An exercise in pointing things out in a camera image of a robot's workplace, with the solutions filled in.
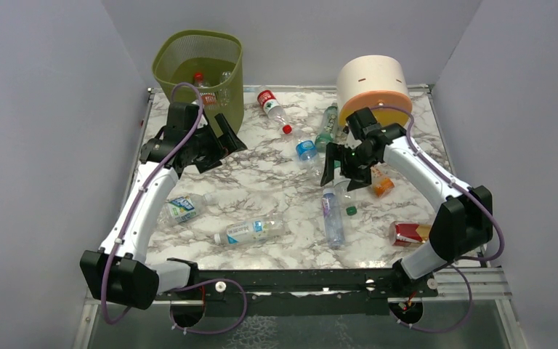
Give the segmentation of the large clear bottle white cap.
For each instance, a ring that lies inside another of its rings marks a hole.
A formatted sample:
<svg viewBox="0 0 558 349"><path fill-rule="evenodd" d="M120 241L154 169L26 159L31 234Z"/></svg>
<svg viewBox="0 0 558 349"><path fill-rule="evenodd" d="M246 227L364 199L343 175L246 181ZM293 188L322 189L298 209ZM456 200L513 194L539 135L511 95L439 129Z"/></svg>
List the large clear bottle white cap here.
<svg viewBox="0 0 558 349"><path fill-rule="evenodd" d="M232 71L223 71L219 79L220 84L225 84L227 81L229 81L231 75ZM217 101L219 102L219 106L227 107L231 102L232 92L230 91L228 85L225 85L216 93L216 96Z"/></svg>

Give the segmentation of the purple label Ganten bottle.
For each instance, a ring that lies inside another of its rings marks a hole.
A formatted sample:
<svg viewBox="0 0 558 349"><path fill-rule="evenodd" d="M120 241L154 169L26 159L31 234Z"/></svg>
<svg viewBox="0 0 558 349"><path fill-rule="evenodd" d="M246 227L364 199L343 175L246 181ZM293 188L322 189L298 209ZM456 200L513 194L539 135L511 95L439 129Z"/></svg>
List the purple label Ganten bottle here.
<svg viewBox="0 0 558 349"><path fill-rule="evenodd" d="M333 188L323 190L321 205L327 243L331 249L338 249L345 242L344 223L339 199Z"/></svg>

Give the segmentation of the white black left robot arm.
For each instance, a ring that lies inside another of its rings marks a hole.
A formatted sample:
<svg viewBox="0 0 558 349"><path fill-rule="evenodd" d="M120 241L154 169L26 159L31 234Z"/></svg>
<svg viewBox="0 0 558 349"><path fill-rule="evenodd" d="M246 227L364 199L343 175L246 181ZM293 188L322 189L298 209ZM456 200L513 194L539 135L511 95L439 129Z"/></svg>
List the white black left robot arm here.
<svg viewBox="0 0 558 349"><path fill-rule="evenodd" d="M141 147L132 189L113 229L98 249L81 256L96 300L145 310L157 295L193 283L194 262L170 258L146 265L150 237L186 167L204 173L246 149L223 114L210 118L195 104L171 103L161 131Z"/></svg>

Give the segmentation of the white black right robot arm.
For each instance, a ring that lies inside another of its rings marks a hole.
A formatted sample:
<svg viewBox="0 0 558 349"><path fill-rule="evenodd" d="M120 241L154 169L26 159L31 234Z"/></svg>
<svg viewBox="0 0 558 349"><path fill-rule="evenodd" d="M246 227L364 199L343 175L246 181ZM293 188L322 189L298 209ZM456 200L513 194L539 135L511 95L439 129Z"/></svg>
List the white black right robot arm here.
<svg viewBox="0 0 558 349"><path fill-rule="evenodd" d="M493 237L493 197L483 185L474 187L435 162L411 136L413 117L406 127L381 125L374 108L347 117L349 133L360 141L355 148L329 143L321 185L336 173L349 179L348 190L371 185L371 167L388 164L424 195L436 216L429 240L392 266L391 284L406 292L429 274L488 243Z"/></svg>

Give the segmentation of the dark green label bottle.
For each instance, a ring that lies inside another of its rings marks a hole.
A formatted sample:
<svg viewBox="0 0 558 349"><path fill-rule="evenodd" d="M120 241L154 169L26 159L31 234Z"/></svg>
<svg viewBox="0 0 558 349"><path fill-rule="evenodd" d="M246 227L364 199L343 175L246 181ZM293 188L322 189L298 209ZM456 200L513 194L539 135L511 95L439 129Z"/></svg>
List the dark green label bottle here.
<svg viewBox="0 0 558 349"><path fill-rule="evenodd" d="M197 218L218 202L215 195L194 193L169 199L161 208L158 223L173 226Z"/></svg>

